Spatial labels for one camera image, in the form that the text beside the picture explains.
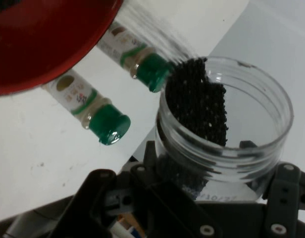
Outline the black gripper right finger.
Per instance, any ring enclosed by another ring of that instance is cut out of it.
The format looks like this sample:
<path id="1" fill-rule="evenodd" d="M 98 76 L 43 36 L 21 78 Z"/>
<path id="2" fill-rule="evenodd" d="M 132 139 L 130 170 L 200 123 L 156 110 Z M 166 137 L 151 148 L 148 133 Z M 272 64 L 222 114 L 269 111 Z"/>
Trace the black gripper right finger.
<path id="1" fill-rule="evenodd" d="M 267 200 L 263 222 L 265 238 L 305 238 L 305 172 L 290 163 L 280 163 L 263 196 Z"/>

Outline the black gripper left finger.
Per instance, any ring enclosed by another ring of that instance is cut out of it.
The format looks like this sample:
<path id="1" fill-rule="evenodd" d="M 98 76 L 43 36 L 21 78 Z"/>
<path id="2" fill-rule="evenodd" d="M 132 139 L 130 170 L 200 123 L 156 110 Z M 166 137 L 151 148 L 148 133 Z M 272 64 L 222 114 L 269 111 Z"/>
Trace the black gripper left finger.
<path id="1" fill-rule="evenodd" d="M 205 211 L 155 172 L 155 143 L 146 144 L 144 161 L 116 174 L 89 173 L 73 196 L 53 238 L 109 238 L 120 214 L 130 214 L 149 238 L 219 238 L 222 229 Z"/>

